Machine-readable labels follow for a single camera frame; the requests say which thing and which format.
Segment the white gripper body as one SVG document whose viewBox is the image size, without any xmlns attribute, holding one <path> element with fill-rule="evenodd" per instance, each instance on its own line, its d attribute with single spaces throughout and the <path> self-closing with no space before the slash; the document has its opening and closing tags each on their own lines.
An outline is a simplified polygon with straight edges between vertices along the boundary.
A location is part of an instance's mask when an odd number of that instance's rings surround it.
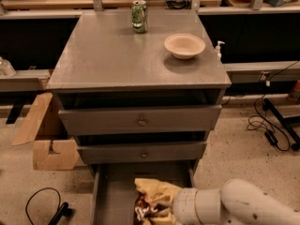
<svg viewBox="0 0 300 225">
<path fill-rule="evenodd" d="M 176 219 L 183 225 L 196 225 L 195 212 L 196 188 L 183 188 L 172 201 L 172 211 Z"/>
</svg>

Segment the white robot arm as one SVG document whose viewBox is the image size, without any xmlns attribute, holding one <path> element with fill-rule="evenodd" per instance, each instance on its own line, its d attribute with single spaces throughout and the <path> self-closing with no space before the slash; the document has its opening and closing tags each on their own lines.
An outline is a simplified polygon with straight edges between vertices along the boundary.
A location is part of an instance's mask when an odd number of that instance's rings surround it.
<svg viewBox="0 0 300 225">
<path fill-rule="evenodd" d="M 171 202 L 182 225 L 300 225 L 300 214 L 266 191 L 242 179 L 232 179 L 222 188 L 182 188 Z"/>
</svg>

